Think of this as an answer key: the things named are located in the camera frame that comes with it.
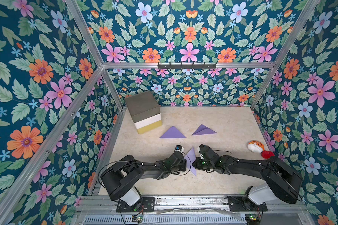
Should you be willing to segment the purple square paper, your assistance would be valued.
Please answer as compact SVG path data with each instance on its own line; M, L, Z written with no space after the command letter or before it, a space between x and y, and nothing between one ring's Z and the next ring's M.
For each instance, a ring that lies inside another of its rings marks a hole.
M200 136L200 135L211 135L216 134L217 132L210 129L209 127L201 124L192 134L192 136Z
M175 126L170 127L162 136L161 139L177 139L186 138Z

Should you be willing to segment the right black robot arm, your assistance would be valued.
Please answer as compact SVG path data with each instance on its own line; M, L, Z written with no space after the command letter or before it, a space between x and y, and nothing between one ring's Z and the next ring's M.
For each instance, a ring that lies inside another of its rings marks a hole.
M192 162L197 170L214 171L219 174L242 174L262 179L273 194L289 204L297 203L302 177L292 167L276 157L264 160L235 158L218 155L207 145L200 145L200 156Z

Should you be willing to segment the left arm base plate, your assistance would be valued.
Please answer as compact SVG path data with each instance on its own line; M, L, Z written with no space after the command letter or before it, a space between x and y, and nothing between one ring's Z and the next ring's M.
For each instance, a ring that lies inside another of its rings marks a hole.
M155 207L155 198L154 197L142 197L138 202L132 206L128 205L127 202L120 200L117 204L116 212L130 212L130 213L139 213L139 212L153 212Z

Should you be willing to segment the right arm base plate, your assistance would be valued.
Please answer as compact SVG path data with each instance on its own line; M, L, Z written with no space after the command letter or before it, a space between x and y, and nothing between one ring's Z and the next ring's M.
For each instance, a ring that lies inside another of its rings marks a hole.
M256 204L253 201L251 201L247 195L227 196L227 199L231 212L268 211L266 203Z

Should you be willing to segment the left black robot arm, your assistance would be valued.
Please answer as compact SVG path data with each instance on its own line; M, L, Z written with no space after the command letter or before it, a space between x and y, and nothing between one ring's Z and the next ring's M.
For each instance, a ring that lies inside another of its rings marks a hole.
M154 163L141 162L127 155L100 172L100 180L112 201L121 200L134 205L141 199L134 187L140 179L162 180L170 175L180 175L186 171L186 164L187 160L180 151Z

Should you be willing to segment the pale purple paper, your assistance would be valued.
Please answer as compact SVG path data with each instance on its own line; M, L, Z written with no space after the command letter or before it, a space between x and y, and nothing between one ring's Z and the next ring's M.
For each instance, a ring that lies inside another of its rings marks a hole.
M192 147L185 155L184 159L186 160L187 169L194 175L197 176L196 169L193 167L192 163L196 160L195 150Z

